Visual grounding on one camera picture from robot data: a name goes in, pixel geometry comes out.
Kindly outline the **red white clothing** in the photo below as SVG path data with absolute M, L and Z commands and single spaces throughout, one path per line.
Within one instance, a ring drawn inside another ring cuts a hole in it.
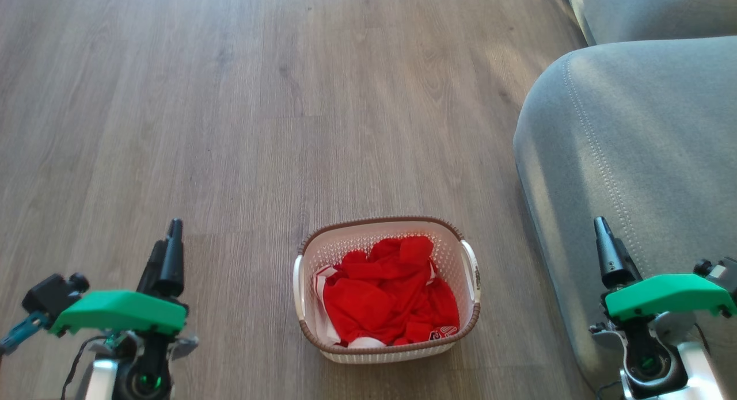
M 457 300 L 429 237 L 384 238 L 313 275 L 317 337 L 343 348 L 419 344 L 458 333 Z

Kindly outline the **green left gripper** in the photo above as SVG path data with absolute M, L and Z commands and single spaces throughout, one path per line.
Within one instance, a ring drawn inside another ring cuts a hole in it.
M 149 294 L 154 285 L 164 297 L 178 298 L 184 292 L 182 238 L 182 220 L 172 219 L 166 237 L 157 241 L 151 250 L 137 292 L 91 291 L 62 311 L 48 332 L 57 336 L 76 334 L 81 329 L 155 332 L 168 336 L 181 332 L 186 325 L 187 309 L 145 294 Z

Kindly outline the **white brown-rimmed laundry basket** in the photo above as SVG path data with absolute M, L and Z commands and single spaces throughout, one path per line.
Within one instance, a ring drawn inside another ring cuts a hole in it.
M 434 243 L 432 260 L 453 291 L 459 310 L 459 330 L 449 337 L 420 344 L 386 348 L 343 348 L 318 337 L 318 297 L 311 281 L 327 265 L 340 262 L 351 250 L 370 250 L 384 238 L 425 235 Z M 303 336 L 328 360 L 342 365 L 383 365 L 441 355 L 476 326 L 481 314 L 481 276 L 476 254 L 463 234 L 443 219 L 431 216 L 391 216 L 326 225 L 305 238 L 293 263 L 292 292 Z

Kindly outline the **grey sofa seat cushion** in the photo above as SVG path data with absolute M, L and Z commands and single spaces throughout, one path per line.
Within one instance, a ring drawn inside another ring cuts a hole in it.
M 568 0 L 589 45 L 737 35 L 737 0 Z

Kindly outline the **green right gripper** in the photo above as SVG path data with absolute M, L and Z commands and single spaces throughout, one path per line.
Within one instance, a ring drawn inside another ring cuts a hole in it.
M 626 322 L 661 313 L 692 311 L 708 311 L 714 316 L 736 314 L 734 296 L 715 277 L 689 273 L 643 280 L 623 241 L 615 237 L 605 218 L 594 219 L 594 230 L 601 282 L 606 289 L 620 289 L 605 296 L 611 319 Z

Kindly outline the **teal bracket of left gripper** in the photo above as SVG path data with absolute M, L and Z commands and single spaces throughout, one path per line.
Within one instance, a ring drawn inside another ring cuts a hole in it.
M 47 329 L 48 324 L 50 324 L 50 319 L 44 313 L 37 311 L 29 314 L 0 339 L 0 356 L 11 355 L 24 341 L 41 329 Z

